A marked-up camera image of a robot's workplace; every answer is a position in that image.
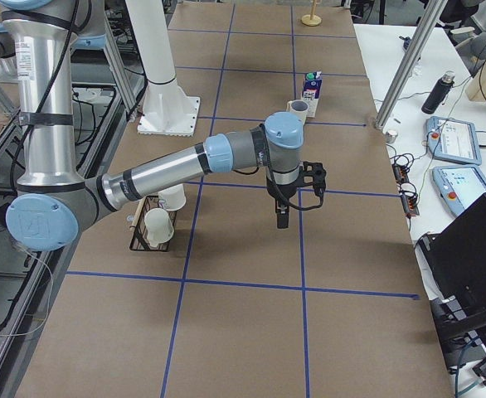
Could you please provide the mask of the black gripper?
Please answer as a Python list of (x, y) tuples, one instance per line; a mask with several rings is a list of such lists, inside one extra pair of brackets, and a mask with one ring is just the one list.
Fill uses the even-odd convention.
[(293, 197), (300, 187), (301, 177), (296, 177), (288, 184), (280, 184), (276, 180), (272, 181), (270, 177), (266, 178), (267, 192), (275, 199), (276, 225), (278, 229), (287, 229), (289, 227), (289, 208), (300, 210), (301, 207), (291, 203), (289, 199)]

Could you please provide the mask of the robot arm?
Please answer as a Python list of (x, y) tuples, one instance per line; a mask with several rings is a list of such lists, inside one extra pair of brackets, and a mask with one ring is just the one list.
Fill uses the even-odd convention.
[(59, 250), (107, 215), (192, 179), (265, 167), (272, 195), (287, 206), (301, 173), (303, 123), (281, 111), (260, 126), (219, 133), (190, 148), (122, 172), (109, 167), (124, 134), (124, 108), (106, 118), (95, 149), (81, 160), (75, 133), (70, 54), (78, 41), (104, 47), (101, 1), (4, 1), (2, 24), (15, 43), (22, 174), (6, 212), (11, 237), (34, 251)]

